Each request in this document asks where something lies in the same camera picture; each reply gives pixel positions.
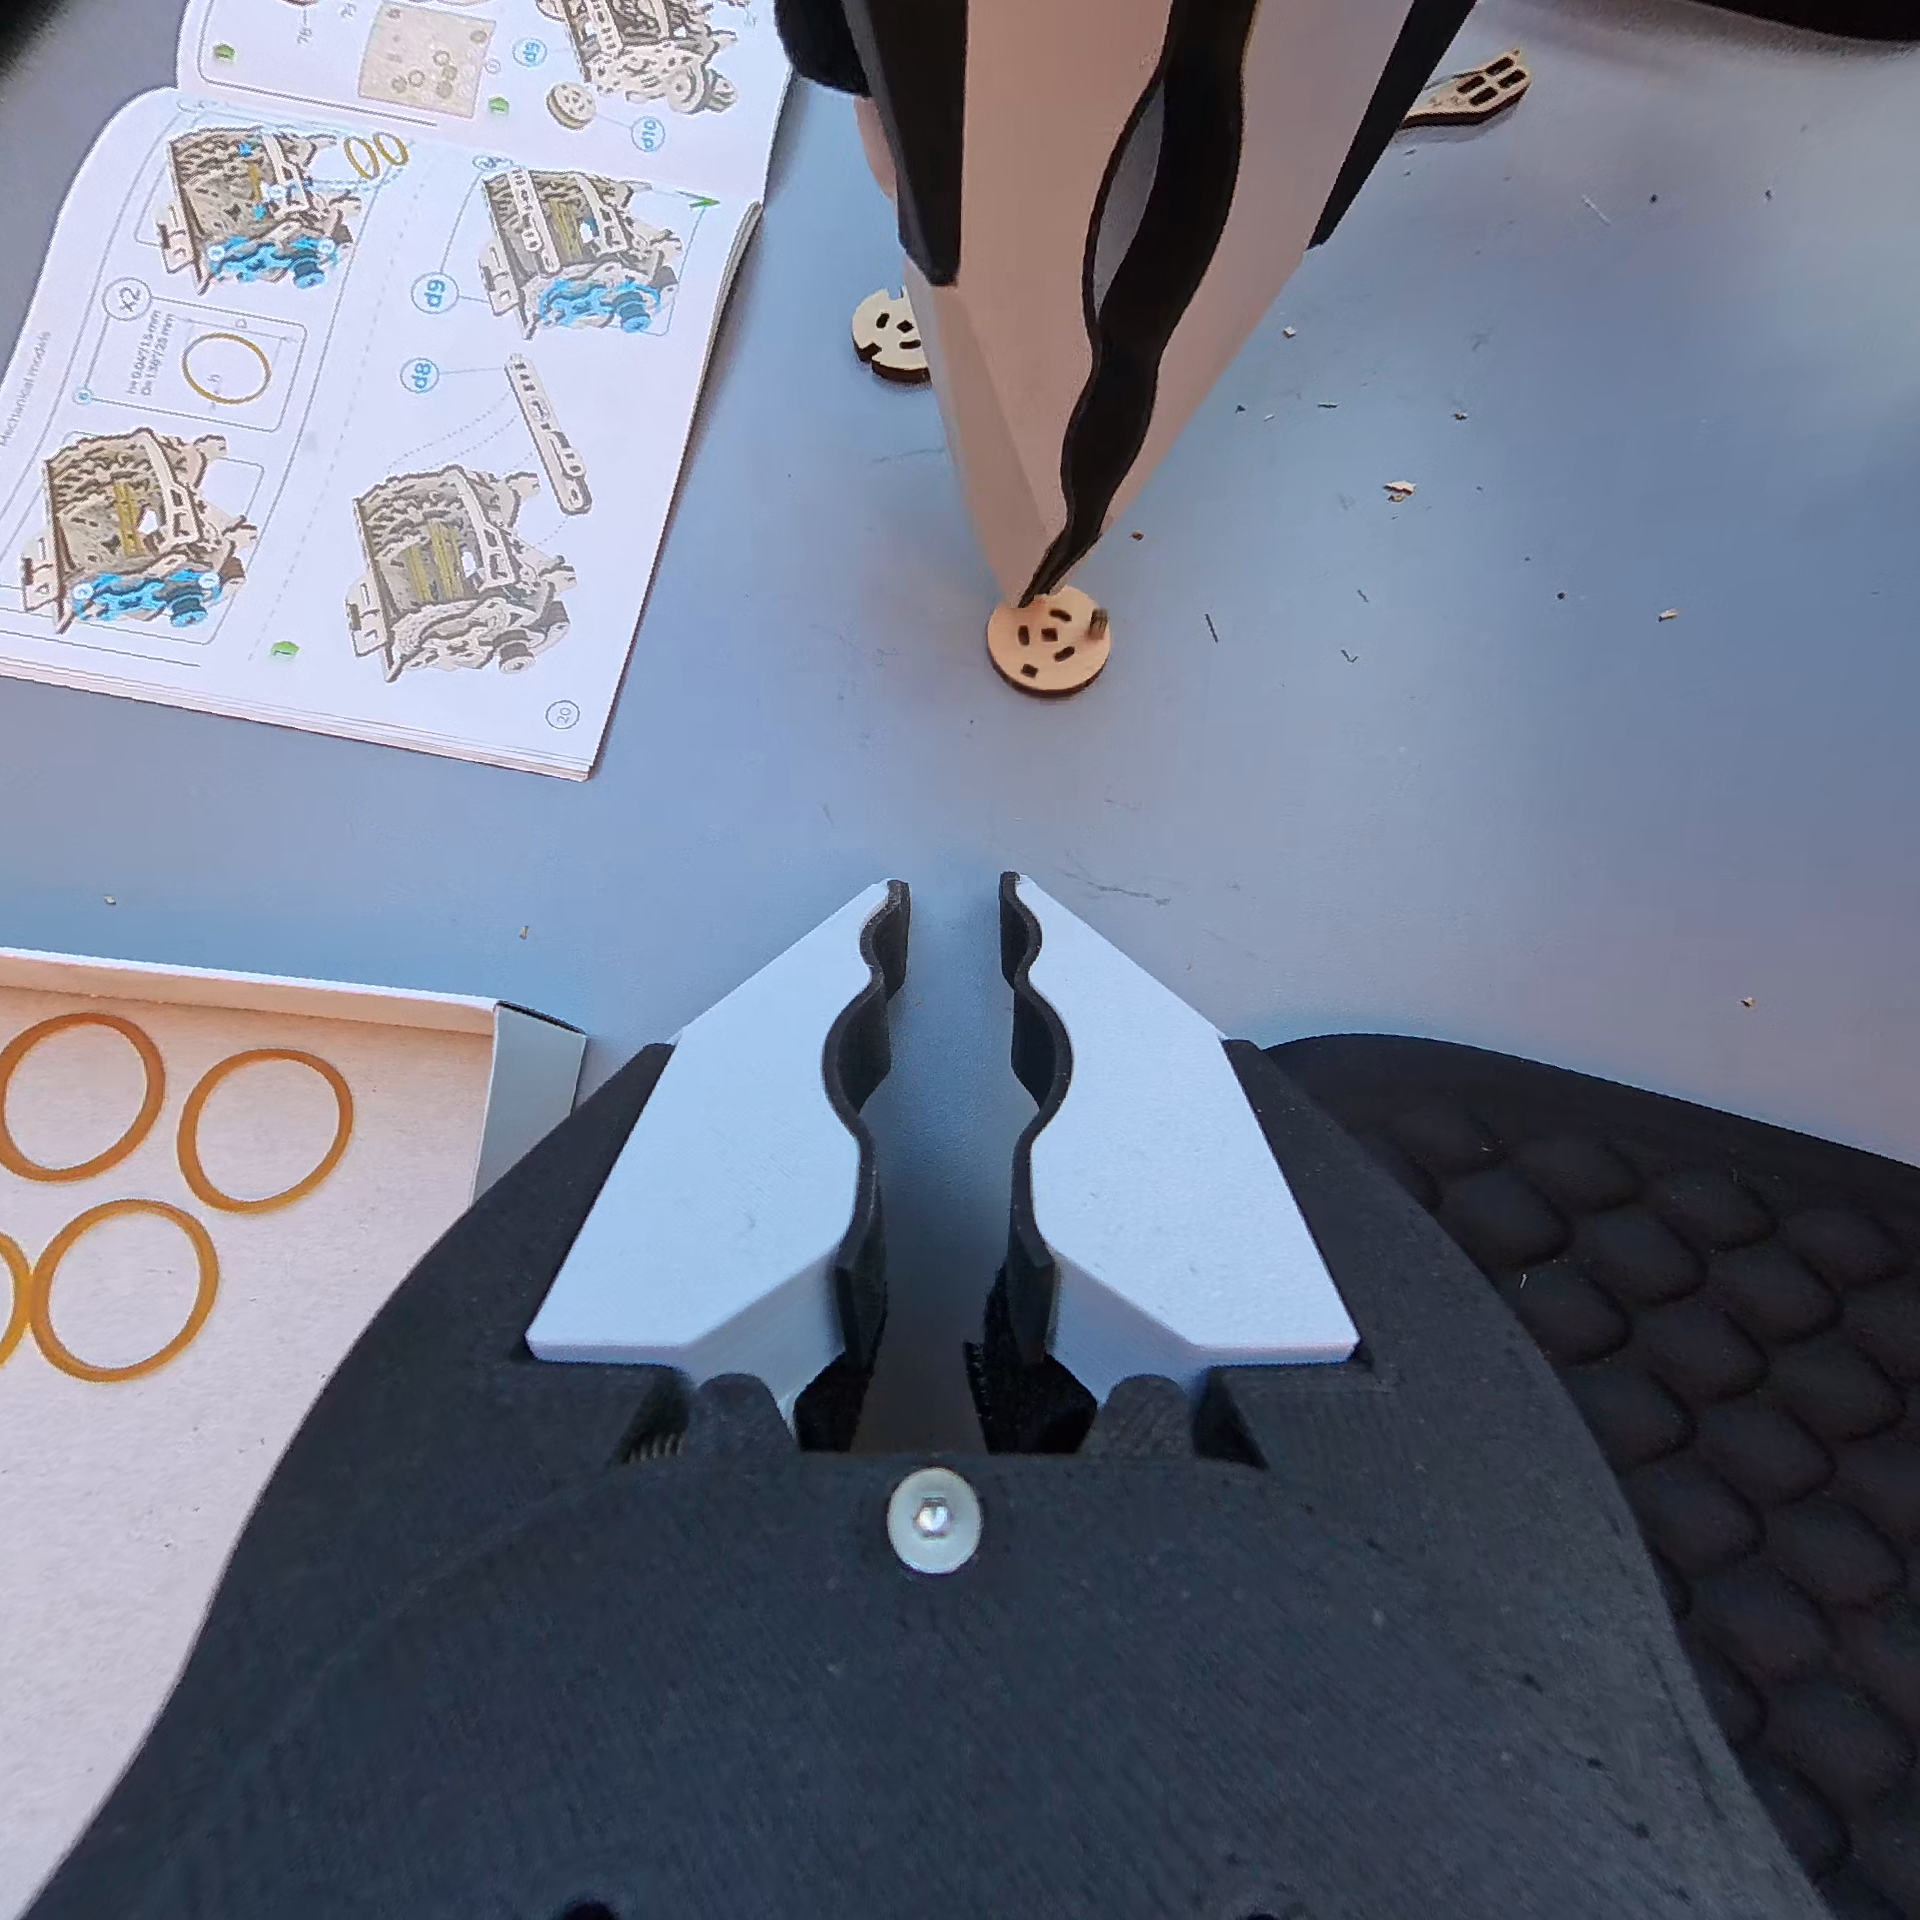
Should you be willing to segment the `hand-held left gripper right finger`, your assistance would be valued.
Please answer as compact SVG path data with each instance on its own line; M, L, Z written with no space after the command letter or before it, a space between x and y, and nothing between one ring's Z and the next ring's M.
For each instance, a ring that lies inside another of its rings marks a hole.
M1000 880L1016 1075L1005 1310L1025 1362L1105 1398L1226 1364L1344 1362L1361 1334L1229 1044L1031 878Z

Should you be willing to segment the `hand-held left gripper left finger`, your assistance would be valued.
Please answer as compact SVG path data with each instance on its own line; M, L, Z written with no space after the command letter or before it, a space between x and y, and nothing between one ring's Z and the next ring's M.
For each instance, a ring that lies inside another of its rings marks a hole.
M685 1024L544 1296L543 1360L755 1375L796 1418L872 1374L880 1182L863 1107L891 1066L911 893L864 888Z

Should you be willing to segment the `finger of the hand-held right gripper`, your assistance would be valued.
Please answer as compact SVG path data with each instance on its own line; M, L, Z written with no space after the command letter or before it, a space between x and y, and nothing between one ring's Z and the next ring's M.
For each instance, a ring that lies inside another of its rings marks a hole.
M1088 218L1091 370L1064 427L1065 583L1309 246L1413 4L1173 4Z
M917 284L932 382L1000 596L1067 527L1100 210L1169 36L1167 2L968 4L957 270Z

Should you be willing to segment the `round wooden disc with pegs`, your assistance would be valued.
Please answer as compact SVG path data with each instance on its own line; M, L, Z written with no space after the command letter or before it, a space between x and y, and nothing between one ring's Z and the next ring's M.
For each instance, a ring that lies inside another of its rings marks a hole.
M1064 587L1013 606L1000 603L987 621L995 669L1013 687L1043 699L1071 696L1091 685L1114 648L1111 614L1093 594Z

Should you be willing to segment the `grey desk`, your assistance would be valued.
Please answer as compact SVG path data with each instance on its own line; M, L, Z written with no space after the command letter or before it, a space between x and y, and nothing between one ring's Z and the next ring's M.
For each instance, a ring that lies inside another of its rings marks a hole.
M1085 583L987 664L897 226L797 85L595 776L10 682L8 939L528 1000L588 1075L880 878L900 1130L1013 1112L997 878L1233 1036L1507 1048L1915 1157L1915 46L1481 4ZM1384 482L1418 482L1389 501Z

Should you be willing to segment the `notched round wooden disc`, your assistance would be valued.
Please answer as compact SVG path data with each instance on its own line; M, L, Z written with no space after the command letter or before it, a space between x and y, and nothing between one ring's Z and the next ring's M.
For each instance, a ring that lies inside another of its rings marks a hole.
M877 288L850 317L855 359L875 376L900 387L928 384L928 354L922 324L905 293Z

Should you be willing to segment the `slotted flat wooden part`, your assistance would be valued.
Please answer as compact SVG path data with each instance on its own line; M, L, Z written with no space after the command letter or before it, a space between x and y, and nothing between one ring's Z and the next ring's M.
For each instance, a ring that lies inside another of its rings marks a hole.
M1427 91L1402 118L1402 131L1474 128L1516 104L1528 90L1529 69L1522 47L1513 46L1473 69L1456 70Z

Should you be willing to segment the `scattered yellow rubber bands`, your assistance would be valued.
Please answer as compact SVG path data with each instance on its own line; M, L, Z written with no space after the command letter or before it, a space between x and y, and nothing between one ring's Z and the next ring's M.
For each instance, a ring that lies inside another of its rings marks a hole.
M29 1155L15 1134L10 1119L3 1122L3 1164L8 1176L23 1184L93 1184L121 1164L131 1162L153 1134L164 1099L168 1099L168 1066L153 1034L123 1014L109 1012L65 1012L45 1016L17 1031L3 1052L3 1092L11 1092L17 1070L34 1053L34 1048L56 1036L72 1029L98 1026L123 1039L143 1070L139 1102L121 1130L100 1151L72 1164L50 1164ZM202 1155L202 1124L207 1109L216 1092L225 1087L235 1075L258 1066L297 1066L314 1071L330 1090L335 1102L335 1131L321 1155L297 1182L277 1190L242 1196L226 1190L211 1176ZM207 1322L217 1306L221 1290L221 1259L217 1244L211 1236L207 1211L225 1215L269 1215L291 1208L321 1190L335 1171L346 1159L354 1130L354 1098L341 1070L322 1056L300 1046L250 1046L225 1056L203 1070L200 1082L187 1090L176 1119L176 1171L196 1208L184 1208L151 1196L120 1196L108 1198L96 1207L72 1215L61 1230L45 1240L45 1246L29 1255L11 1235L3 1236L5 1278L8 1278L8 1314L3 1332L3 1357L10 1360L26 1341L34 1343L40 1355L53 1364L61 1375L93 1383L121 1386L160 1371L180 1357L200 1336ZM84 1236L115 1223L120 1219L148 1215L178 1230L185 1248L195 1256L196 1284L193 1306L178 1328L156 1351L123 1362L96 1362L75 1354L58 1330L56 1286L65 1259L84 1240Z

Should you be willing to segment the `white cardboard box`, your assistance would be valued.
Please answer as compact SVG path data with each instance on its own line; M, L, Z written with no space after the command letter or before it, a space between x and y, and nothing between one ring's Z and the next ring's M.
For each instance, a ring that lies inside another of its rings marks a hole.
M3 1371L3 1909L53 1875L148 1732L202 1629L253 1500L324 1380L399 1282L571 1109L585 1036L501 998L5 950L3 1038L65 1012L146 1026L168 1066L145 1147L93 1184L3 1172L3 1230L29 1255L108 1198L196 1208L176 1119L207 1068L240 1048L307 1048L354 1098L328 1184L269 1215L207 1211L221 1290L195 1343L131 1383L61 1375L26 1341ZM100 1151L133 1117L143 1070L98 1026L40 1044L5 1119L40 1162ZM202 1155L228 1194L304 1176L335 1102L297 1066L216 1092ZM178 1230L120 1219L56 1284L84 1360L123 1362L178 1332L196 1266Z

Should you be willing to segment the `white instruction booklet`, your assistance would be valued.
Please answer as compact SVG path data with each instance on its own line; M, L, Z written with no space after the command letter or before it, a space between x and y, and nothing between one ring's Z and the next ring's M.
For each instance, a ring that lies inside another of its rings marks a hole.
M588 779L772 4L187 4L5 376L5 676Z

